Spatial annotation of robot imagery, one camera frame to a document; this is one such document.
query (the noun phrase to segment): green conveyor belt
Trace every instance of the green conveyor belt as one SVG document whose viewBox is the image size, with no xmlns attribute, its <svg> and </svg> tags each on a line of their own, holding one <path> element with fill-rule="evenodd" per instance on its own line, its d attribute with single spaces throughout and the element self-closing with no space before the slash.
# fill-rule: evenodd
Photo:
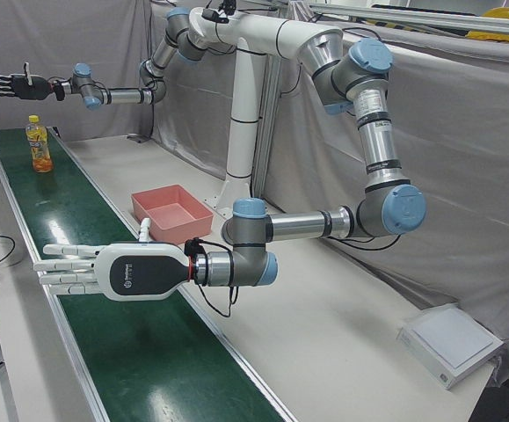
<svg viewBox="0 0 509 422">
<path fill-rule="evenodd" d="M 0 130 L 0 161 L 39 254 L 51 243 L 134 240 L 51 135 L 49 147 L 55 169 L 35 173 L 24 131 Z M 282 420 L 180 293 L 61 304 L 111 421 Z"/>
</svg>

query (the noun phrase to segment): juice bottle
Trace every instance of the juice bottle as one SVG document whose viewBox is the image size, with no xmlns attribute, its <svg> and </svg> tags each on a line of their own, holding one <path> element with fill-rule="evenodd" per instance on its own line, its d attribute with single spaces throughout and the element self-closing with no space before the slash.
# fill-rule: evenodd
<svg viewBox="0 0 509 422">
<path fill-rule="evenodd" d="M 47 130 L 40 124 L 40 117 L 29 116 L 29 124 L 25 127 L 27 140 L 32 148 L 33 169 L 38 173 L 47 173 L 53 170 L 53 161 L 49 155 L 47 145 Z"/>
</svg>

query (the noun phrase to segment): white table surface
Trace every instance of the white table surface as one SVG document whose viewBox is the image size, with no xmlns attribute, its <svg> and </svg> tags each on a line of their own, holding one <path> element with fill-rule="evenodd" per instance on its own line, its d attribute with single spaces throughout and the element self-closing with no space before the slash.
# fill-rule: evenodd
<svg viewBox="0 0 509 422">
<path fill-rule="evenodd" d="M 68 145 L 135 228 L 131 193 L 179 184 L 203 200 L 222 186 L 153 142 L 117 136 Z M 215 215 L 207 239 L 220 241 L 222 223 Z M 444 390 L 396 342 L 418 310 L 395 290 L 317 240 L 277 242 L 268 250 L 278 257 L 278 279 L 270 287 L 242 287 L 230 319 L 209 309 L 197 287 L 186 289 L 299 421 L 469 419 L 490 365 Z M 207 294 L 226 309 L 226 288 Z"/>
</svg>

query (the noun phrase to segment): white robotic hand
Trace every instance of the white robotic hand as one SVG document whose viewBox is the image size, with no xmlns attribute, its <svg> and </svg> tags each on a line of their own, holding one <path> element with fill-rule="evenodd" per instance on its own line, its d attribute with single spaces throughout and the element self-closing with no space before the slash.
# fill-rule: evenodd
<svg viewBox="0 0 509 422">
<path fill-rule="evenodd" d="M 40 276 L 41 284 L 63 285 L 70 295 L 102 293 L 113 301 L 163 300 L 192 278 L 192 261 L 174 244 L 47 244 L 43 252 L 81 257 L 33 264 L 33 270 L 47 272 Z"/>
</svg>

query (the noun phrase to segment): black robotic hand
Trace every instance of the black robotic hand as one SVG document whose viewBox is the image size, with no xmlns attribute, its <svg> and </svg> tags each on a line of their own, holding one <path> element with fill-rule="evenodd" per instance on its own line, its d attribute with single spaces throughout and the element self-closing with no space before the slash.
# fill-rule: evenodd
<svg viewBox="0 0 509 422">
<path fill-rule="evenodd" d="M 42 76 L 0 75 L 0 97 L 45 99 L 54 92 L 53 85 Z"/>
</svg>

